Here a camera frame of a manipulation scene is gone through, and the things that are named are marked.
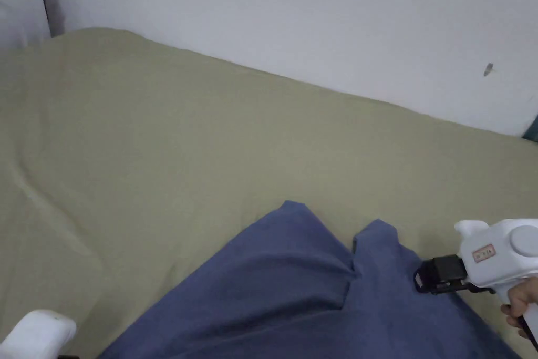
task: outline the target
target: green bedsheet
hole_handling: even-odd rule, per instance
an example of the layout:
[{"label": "green bedsheet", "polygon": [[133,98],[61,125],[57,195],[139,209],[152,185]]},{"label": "green bedsheet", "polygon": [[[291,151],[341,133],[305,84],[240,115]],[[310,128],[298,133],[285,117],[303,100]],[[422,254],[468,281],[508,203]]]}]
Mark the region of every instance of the green bedsheet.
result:
[{"label": "green bedsheet", "polygon": [[[423,257],[462,219],[538,218],[538,144],[88,29],[0,62],[0,337],[71,316],[94,357],[286,199],[350,245],[374,219]],[[464,296],[522,355],[494,296]]]}]

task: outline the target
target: human hand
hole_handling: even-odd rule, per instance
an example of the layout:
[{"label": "human hand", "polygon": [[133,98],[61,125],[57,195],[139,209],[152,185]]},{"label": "human hand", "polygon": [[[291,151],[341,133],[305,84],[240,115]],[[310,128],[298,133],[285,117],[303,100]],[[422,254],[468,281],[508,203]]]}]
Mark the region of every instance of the human hand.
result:
[{"label": "human hand", "polygon": [[[514,286],[508,291],[508,298],[510,306],[502,305],[501,312],[508,316],[506,321],[512,327],[520,329],[518,317],[525,313],[531,303],[538,303],[538,278],[528,278]],[[518,333],[523,338],[529,338],[523,330],[519,330]]]}]

